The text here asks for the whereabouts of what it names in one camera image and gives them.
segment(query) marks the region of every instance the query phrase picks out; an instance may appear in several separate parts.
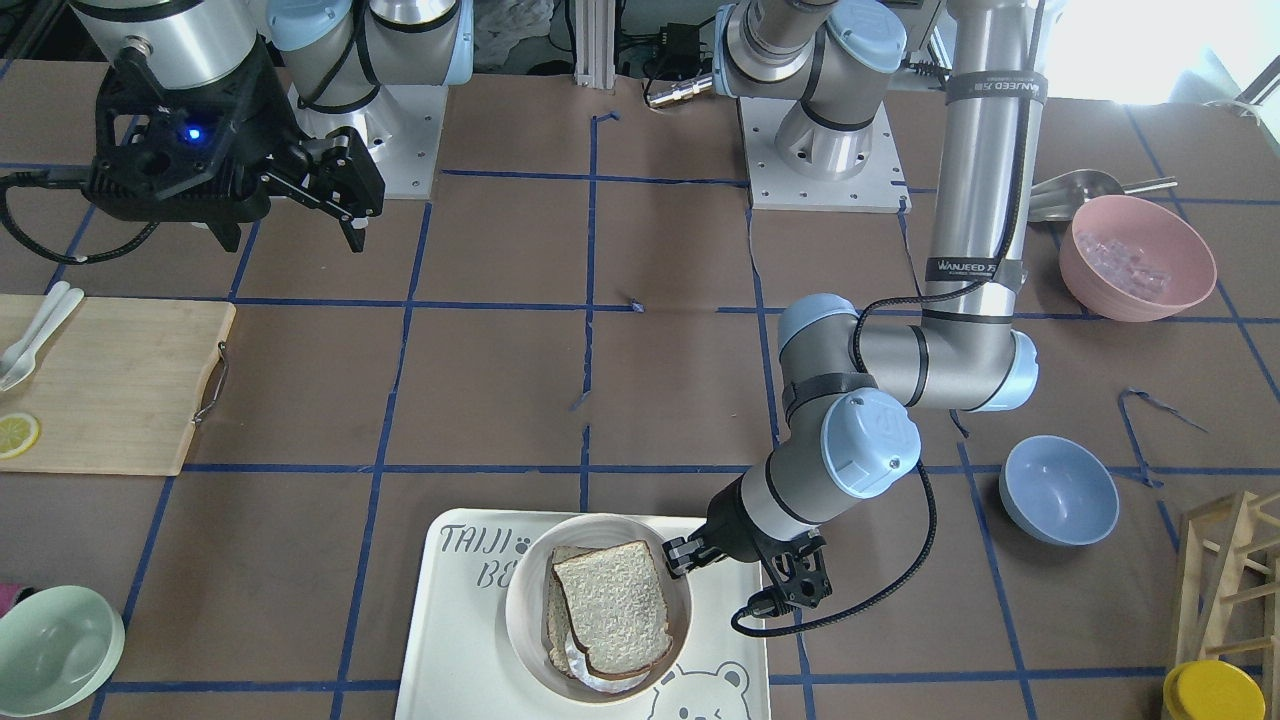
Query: yellow lid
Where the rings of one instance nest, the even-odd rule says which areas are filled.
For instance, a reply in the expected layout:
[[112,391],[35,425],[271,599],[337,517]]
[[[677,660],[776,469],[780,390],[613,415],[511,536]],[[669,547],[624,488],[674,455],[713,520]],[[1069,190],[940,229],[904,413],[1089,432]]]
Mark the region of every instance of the yellow lid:
[[1266,715],[1253,678],[1221,660],[1174,667],[1165,682],[1165,705],[1176,720],[1262,720]]

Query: tiled table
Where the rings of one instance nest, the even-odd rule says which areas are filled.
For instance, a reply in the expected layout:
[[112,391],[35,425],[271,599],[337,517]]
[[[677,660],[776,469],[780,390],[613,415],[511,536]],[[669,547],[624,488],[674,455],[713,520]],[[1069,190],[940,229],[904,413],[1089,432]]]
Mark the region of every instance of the tiled table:
[[[101,67],[4,68],[0,169],[86,161]],[[90,293],[238,306],[232,382],[180,477],[0,475],[0,577],[93,587],[129,625],[105,691],[58,717],[388,720],[422,537],[444,510],[701,514],[785,437],[782,307],[913,290],[902,246],[928,255],[942,97],[893,94],[888,110],[904,217],[750,214],[728,101],[659,115],[628,81],[611,96],[481,76],[452,95],[435,197],[389,202],[364,255],[284,202],[237,255],[164,225],[128,258],[63,273],[0,238],[0,292],[65,274]],[[1280,163],[1222,110],[1052,100],[1036,177],[1075,168],[1176,174],[1153,200],[1208,240],[1220,292],[1166,322],[1112,323],[1062,286],[1062,232],[1030,231],[1016,325],[1039,347],[1039,389],[964,418],[966,442],[945,413],[914,413],[934,556],[864,616],[771,641],[774,717],[1155,717],[1172,523],[1280,488]],[[133,229],[74,193],[12,197],[55,247]],[[1129,405],[1158,488],[1124,477],[1138,464],[1116,404],[1128,386],[1211,430]],[[1001,510],[998,464],[1038,433],[1121,475],[1105,542],[1048,548]],[[911,478],[831,523],[823,610],[896,577],[923,523]]]

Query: bear drawing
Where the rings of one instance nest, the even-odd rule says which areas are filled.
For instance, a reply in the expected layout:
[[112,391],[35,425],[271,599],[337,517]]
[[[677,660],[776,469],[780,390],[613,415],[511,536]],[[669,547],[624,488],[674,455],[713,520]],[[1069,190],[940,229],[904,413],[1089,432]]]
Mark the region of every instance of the bear drawing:
[[748,680],[732,661],[714,673],[685,673],[676,665],[654,688],[649,720],[751,720]]

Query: mint green bowl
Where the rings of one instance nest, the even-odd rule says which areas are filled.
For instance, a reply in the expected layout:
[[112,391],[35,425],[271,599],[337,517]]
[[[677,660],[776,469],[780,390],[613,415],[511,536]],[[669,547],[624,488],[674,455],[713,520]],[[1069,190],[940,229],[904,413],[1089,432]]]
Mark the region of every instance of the mint green bowl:
[[93,694],[124,651],[120,615],[96,592],[37,592],[0,618],[0,715],[31,717]]

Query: bowl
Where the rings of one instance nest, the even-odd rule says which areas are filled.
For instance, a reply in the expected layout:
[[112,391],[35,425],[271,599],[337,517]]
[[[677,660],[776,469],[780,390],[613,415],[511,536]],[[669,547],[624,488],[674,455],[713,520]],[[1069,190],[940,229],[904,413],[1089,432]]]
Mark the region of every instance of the bowl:
[[1057,436],[1014,446],[1000,470],[1000,498],[1018,527],[1051,544],[1096,543],[1120,518],[1111,473],[1092,452]]
[[[1111,263],[1117,254],[1140,260],[1117,268]],[[1130,323],[1180,313],[1217,284],[1217,265],[1204,238],[1174,213],[1128,195],[1096,197],[1076,210],[1057,263],[1076,300],[1100,315]],[[1123,287],[1116,273],[1140,279]]]
[[[643,539],[649,544],[654,565],[658,569],[658,582],[662,597],[667,602],[667,632],[671,634],[671,650],[635,688],[607,694],[594,691],[572,679],[552,665],[547,655],[550,641],[547,637],[545,602],[547,582],[550,577],[550,556],[562,544],[604,548],[626,542]],[[649,525],[621,515],[580,515],[547,530],[534,544],[529,546],[516,565],[511,585],[507,588],[506,620],[507,637],[520,657],[520,662],[547,689],[571,701],[608,705],[621,702],[652,688],[676,664],[676,657],[689,637],[689,619],[692,614],[692,596],[689,582],[675,579],[662,562],[663,537]]]
[[37,592],[0,618],[0,715],[70,707],[106,682],[124,651],[120,615],[96,592]]

